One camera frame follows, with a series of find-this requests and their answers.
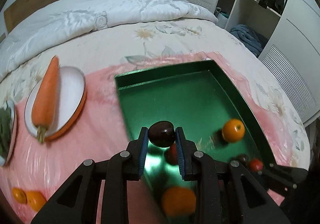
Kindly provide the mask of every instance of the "louvered vent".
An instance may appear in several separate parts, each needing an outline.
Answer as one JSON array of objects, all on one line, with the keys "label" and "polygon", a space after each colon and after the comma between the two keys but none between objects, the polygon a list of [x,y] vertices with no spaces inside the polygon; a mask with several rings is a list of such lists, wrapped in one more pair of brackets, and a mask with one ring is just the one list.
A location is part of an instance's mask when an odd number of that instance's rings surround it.
[{"label": "louvered vent", "polygon": [[187,0],[187,1],[189,1],[189,2],[191,2],[193,4],[197,4],[199,6],[202,6],[202,7],[206,8],[206,9],[208,9],[208,10],[210,10],[211,6],[212,6],[210,3],[202,1],[202,0]]},{"label": "louvered vent", "polygon": [[316,101],[300,74],[275,46],[270,48],[262,63],[276,77],[301,118],[316,107]]}]

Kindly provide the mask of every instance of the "green tray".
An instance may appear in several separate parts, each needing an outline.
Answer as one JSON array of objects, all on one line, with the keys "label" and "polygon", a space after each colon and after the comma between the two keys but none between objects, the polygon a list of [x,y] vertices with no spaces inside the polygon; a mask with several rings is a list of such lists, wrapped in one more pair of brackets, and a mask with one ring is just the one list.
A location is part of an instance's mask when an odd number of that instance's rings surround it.
[{"label": "green tray", "polygon": [[[115,76],[115,81],[129,139],[137,139],[141,127],[168,120],[175,128],[182,127],[186,139],[216,160],[229,162],[245,153],[265,165],[275,163],[248,104],[213,60],[128,72]],[[242,141],[226,144],[219,133],[231,118],[242,120],[246,132]],[[158,203],[168,187],[195,187],[194,182],[182,180],[178,166],[165,161],[166,150],[149,142],[145,163],[144,177]]]}]

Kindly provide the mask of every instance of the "pink cloth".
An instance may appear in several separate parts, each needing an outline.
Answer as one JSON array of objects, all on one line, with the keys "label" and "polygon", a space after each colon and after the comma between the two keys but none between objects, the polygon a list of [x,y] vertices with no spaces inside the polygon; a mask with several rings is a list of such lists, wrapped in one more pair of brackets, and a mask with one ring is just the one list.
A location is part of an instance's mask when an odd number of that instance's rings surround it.
[{"label": "pink cloth", "polygon": [[[174,57],[159,57],[144,61],[138,69],[167,64],[214,59],[232,79],[253,113],[257,117],[275,154],[277,163],[288,165],[291,157],[292,138],[277,114],[259,107],[251,97],[248,81],[234,71],[217,53],[203,52]],[[23,190],[39,190],[46,199],[85,160],[107,160],[125,150],[128,138],[116,94],[114,75],[132,71],[135,67],[126,63],[96,71],[86,76],[87,100],[76,124],[61,138],[43,145],[30,136],[24,124],[26,100],[16,105],[18,134],[11,162],[0,169],[0,187],[10,205],[23,220],[30,223],[35,216],[28,205],[17,203],[11,194],[13,187]],[[130,224],[161,223],[162,216],[146,185],[128,183],[128,207]]]}]

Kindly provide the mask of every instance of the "metal screw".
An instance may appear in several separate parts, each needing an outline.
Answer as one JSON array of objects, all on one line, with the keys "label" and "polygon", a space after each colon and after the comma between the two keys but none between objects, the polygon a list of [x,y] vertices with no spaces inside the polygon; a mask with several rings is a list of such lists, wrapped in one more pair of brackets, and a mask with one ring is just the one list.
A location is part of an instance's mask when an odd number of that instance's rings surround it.
[{"label": "metal screw", "polygon": [[236,161],[236,160],[232,160],[232,161],[230,162],[230,164],[231,164],[232,167],[238,167],[238,166],[240,165],[239,162]]},{"label": "metal screw", "polygon": [[83,164],[84,164],[86,167],[92,165],[92,163],[93,163],[93,161],[92,161],[91,159],[86,159],[86,160],[83,161]]},{"label": "metal screw", "polygon": [[120,153],[120,156],[121,157],[128,157],[130,155],[130,153],[128,152],[128,151],[122,151],[121,153]]},{"label": "metal screw", "polygon": [[194,153],[194,155],[195,155],[195,157],[203,157],[203,153],[201,152],[201,151],[196,151],[195,153]]}]

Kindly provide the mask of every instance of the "blue towel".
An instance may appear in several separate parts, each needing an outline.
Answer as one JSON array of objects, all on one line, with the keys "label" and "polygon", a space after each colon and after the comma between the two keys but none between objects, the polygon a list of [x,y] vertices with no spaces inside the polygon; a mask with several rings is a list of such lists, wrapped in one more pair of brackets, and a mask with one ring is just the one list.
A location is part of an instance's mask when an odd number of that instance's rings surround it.
[{"label": "blue towel", "polygon": [[256,57],[261,54],[263,48],[254,30],[248,28],[246,25],[239,24],[233,27],[230,33],[239,39]]}]

